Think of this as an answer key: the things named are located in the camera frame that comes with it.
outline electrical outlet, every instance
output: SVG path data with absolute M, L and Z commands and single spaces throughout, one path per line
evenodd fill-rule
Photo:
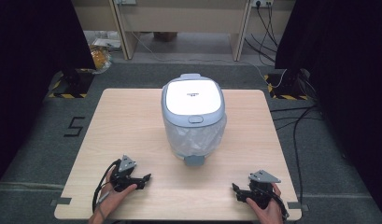
M 273 0 L 253 0 L 252 7 L 257 7 L 257 2 L 261 2 L 261 7 L 271 7 L 273 5 Z

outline rice cooker button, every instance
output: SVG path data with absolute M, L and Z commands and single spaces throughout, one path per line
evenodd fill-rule
M 201 123 L 201 122 L 203 122 L 203 117 L 202 116 L 191 116 L 188 118 L 188 121 L 190 123 Z

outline white lid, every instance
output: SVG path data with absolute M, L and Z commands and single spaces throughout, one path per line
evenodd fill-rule
M 168 85 L 166 105 L 173 114 L 203 115 L 219 110 L 221 101 L 214 81 L 180 80 Z

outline wooden table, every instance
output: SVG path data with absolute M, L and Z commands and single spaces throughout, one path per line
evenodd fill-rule
M 201 167 L 188 167 L 170 149 L 159 89 L 107 89 L 68 177 L 55 216 L 87 219 L 92 196 L 106 168 L 122 155 L 137 162 L 132 177 L 152 174 L 110 217 L 127 220 L 256 220 L 236 200 L 232 183 L 248 189 L 248 175 L 261 169 L 281 180 L 281 198 L 297 202 L 275 126 L 262 91 L 223 90 L 228 117 L 221 144 Z M 301 209 L 288 209 L 289 220 Z

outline hand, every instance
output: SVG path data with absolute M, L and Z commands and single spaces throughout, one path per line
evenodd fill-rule
M 100 208 L 96 208 L 94 211 L 94 214 L 89 218 L 89 224 L 97 224 L 97 223 L 103 223 L 105 217 L 108 217 L 112 212 L 114 212 L 120 203 L 126 198 L 128 194 L 133 192 L 137 188 L 136 184 L 133 184 L 127 189 L 123 190 L 122 192 L 116 192 L 112 186 L 111 183 L 109 183 L 109 178 L 111 177 L 112 170 L 115 167 L 113 167 L 107 174 L 106 174 L 106 185 L 101 189 L 100 197 L 102 195 L 105 195 L 107 192 L 108 195 L 106 198 L 97 206 L 100 206 Z
M 280 197 L 281 191 L 275 183 L 272 183 L 275 194 Z M 281 209 L 277 202 L 273 199 L 270 200 L 265 209 L 261 209 L 252 199 L 246 198 L 248 205 L 254 210 L 261 224 L 282 224 L 283 217 Z

